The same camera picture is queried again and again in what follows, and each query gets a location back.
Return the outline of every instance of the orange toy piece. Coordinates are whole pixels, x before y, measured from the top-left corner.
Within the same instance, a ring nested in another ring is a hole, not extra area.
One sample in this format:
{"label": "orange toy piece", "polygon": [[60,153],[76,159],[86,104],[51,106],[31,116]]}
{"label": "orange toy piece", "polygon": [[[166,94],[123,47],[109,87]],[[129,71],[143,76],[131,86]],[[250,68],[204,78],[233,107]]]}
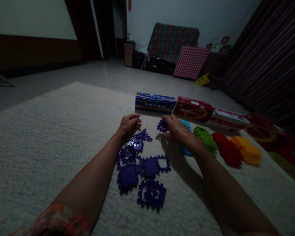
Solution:
{"label": "orange toy piece", "polygon": [[240,136],[234,136],[229,139],[235,144],[235,147],[240,150],[243,156],[243,161],[252,166],[259,166],[261,162],[261,152],[259,149],[251,145],[251,143]]}

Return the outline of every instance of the striped curtain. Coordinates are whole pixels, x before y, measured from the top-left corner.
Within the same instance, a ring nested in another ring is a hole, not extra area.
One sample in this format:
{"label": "striped curtain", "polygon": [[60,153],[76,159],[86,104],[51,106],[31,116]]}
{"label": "striped curtain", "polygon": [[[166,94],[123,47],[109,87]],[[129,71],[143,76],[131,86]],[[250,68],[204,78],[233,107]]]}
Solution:
{"label": "striped curtain", "polygon": [[295,133],[295,0],[263,0],[220,74],[246,107]]}

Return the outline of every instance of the blue box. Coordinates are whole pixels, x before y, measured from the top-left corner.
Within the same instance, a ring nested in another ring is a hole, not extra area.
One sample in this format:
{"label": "blue box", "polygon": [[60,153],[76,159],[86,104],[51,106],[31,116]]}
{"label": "blue box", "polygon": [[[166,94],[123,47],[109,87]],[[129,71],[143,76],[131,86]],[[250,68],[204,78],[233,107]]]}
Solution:
{"label": "blue box", "polygon": [[176,105],[174,97],[137,92],[135,109],[171,114]]}

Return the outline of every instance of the toy box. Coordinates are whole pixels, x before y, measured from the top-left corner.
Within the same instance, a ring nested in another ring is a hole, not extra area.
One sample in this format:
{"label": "toy box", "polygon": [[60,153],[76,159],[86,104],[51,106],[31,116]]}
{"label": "toy box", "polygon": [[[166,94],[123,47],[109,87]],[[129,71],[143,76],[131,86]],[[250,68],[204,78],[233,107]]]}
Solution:
{"label": "toy box", "polygon": [[174,97],[137,92],[135,109],[171,114],[176,105]]}
{"label": "toy box", "polygon": [[251,125],[251,123],[241,114],[218,108],[213,109],[213,114],[206,122],[207,126],[220,128],[229,132],[238,132],[246,126]]}
{"label": "toy box", "polygon": [[173,113],[206,122],[213,113],[213,107],[209,103],[179,96]]}
{"label": "toy box", "polygon": [[247,119],[253,124],[245,131],[265,150],[272,151],[295,143],[295,137],[273,124],[265,116],[258,113],[249,113]]}

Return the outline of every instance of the yellow toy piece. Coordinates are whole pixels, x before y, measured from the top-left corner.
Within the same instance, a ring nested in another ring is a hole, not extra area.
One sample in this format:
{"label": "yellow toy piece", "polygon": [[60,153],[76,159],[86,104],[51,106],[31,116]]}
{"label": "yellow toy piece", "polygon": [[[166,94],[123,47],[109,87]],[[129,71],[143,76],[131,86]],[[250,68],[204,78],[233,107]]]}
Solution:
{"label": "yellow toy piece", "polygon": [[196,84],[197,85],[207,85],[208,83],[210,83],[209,78],[207,77],[208,74],[198,78],[196,80]]}
{"label": "yellow toy piece", "polygon": [[251,143],[240,136],[234,136],[229,139],[235,144],[235,147],[240,150],[243,156],[243,161],[252,166],[259,166],[261,162],[261,152],[258,148],[251,145]]}

